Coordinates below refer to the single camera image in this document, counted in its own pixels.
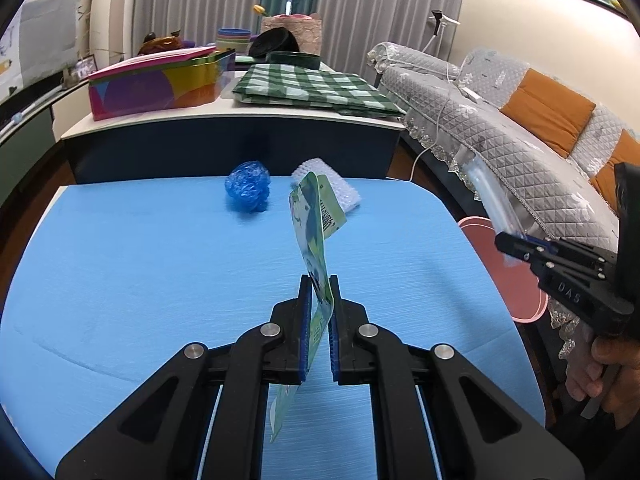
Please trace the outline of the person right hand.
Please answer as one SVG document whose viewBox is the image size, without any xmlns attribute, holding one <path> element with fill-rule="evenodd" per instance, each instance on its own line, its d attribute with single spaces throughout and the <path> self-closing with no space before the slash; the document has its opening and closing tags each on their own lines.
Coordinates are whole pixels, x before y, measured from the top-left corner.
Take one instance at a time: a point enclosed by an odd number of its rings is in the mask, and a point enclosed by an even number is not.
<svg viewBox="0 0 640 480">
<path fill-rule="evenodd" d="M 627 337 L 596 337 L 584 326 L 574 335 L 567 357 L 565 387 L 575 401 L 599 399 L 615 428 L 629 426 L 639 414 L 639 343 Z"/>
</svg>

